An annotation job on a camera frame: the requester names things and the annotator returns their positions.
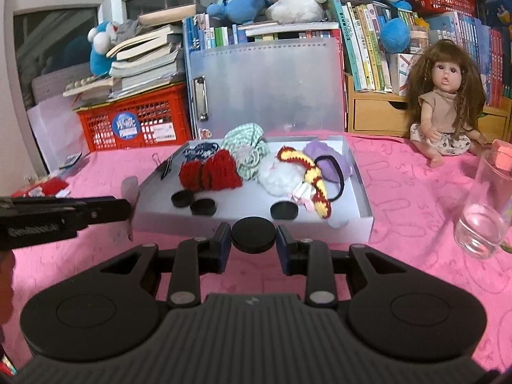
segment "glass cup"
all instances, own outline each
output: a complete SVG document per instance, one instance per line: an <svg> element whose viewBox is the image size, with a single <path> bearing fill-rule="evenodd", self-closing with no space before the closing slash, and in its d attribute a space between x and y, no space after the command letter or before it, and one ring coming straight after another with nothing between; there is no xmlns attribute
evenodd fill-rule
<svg viewBox="0 0 512 384"><path fill-rule="evenodd" d="M512 220L512 156L486 150L459 221L455 241L474 257L489 258Z"/></svg>

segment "beige doll shirt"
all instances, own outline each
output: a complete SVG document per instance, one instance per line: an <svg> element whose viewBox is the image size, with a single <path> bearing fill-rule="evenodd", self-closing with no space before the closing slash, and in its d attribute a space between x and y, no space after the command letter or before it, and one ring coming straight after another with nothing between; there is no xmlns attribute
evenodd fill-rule
<svg viewBox="0 0 512 384"><path fill-rule="evenodd" d="M432 107L432 127L439 132L453 133L453 122L457 117L456 93L448 93L435 88L432 92L420 95L419 102L426 101Z"/></svg>

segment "white pom-pom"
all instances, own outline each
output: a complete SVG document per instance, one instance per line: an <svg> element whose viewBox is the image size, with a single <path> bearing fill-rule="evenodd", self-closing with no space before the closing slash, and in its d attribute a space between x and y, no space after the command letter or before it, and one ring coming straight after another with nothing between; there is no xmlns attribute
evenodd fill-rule
<svg viewBox="0 0 512 384"><path fill-rule="evenodd" d="M304 172L300 165L280 162L268 155L258 167L258 182L272 196L288 196L301 185Z"/></svg>
<svg viewBox="0 0 512 384"><path fill-rule="evenodd" d="M96 36L94 36L93 40L93 48L96 53L101 55L106 55L111 46L111 40L108 33L99 32Z"/></svg>
<svg viewBox="0 0 512 384"><path fill-rule="evenodd" d="M98 34L98 29L92 28L89 30L89 33L87 34L87 40L89 40L89 43L92 43L94 41L94 37Z"/></svg>

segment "brown hair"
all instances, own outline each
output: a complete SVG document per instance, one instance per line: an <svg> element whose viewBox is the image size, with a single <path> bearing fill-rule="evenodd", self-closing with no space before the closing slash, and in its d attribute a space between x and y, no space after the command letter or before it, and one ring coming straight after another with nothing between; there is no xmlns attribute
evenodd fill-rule
<svg viewBox="0 0 512 384"><path fill-rule="evenodd" d="M436 62L452 62L460 67L462 81L455 98L457 117L453 122L455 137L463 129L478 129L478 117L482 114L485 94L477 65L473 59L454 42L439 40L430 46L414 62L407 78L407 104L411 124L421 122L421 105L418 97L434 89L432 68Z"/></svg>

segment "green checkered scrunchie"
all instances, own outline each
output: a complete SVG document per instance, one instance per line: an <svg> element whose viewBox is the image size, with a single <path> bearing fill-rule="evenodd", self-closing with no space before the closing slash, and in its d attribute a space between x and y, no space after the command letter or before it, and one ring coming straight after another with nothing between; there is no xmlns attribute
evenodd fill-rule
<svg viewBox="0 0 512 384"><path fill-rule="evenodd" d="M261 160L270 153L262 137L263 129L254 123L238 126L224 137L221 149L234 157L236 171L243 180L254 179Z"/></svg>

